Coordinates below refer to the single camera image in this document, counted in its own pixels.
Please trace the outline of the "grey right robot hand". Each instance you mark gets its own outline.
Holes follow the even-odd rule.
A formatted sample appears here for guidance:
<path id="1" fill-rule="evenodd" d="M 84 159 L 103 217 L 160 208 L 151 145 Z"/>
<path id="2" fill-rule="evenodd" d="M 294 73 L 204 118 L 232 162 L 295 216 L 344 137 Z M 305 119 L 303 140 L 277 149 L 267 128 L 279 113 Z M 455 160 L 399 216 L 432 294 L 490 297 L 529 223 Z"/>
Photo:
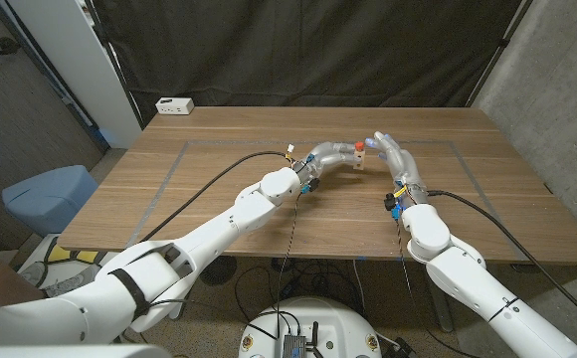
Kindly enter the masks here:
<path id="1" fill-rule="evenodd" d="M 427 204 L 427 186 L 422 181 L 412 154 L 403 149 L 389 134 L 376 131 L 365 139 L 368 147 L 379 151 L 393 178 L 394 193 L 406 206 Z"/>

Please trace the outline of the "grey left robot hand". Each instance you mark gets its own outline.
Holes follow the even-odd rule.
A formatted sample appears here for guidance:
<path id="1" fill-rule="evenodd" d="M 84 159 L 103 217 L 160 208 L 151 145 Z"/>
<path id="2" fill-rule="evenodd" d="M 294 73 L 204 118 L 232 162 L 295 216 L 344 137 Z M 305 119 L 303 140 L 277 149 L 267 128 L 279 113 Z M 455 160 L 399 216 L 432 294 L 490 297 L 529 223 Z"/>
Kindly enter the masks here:
<path id="1" fill-rule="evenodd" d="M 323 142 L 315 146 L 294 166 L 300 186 L 313 187 L 311 181 L 318 179 L 326 169 L 340 164 L 355 166 L 362 159 L 355 154 L 355 146 L 343 142 Z"/>

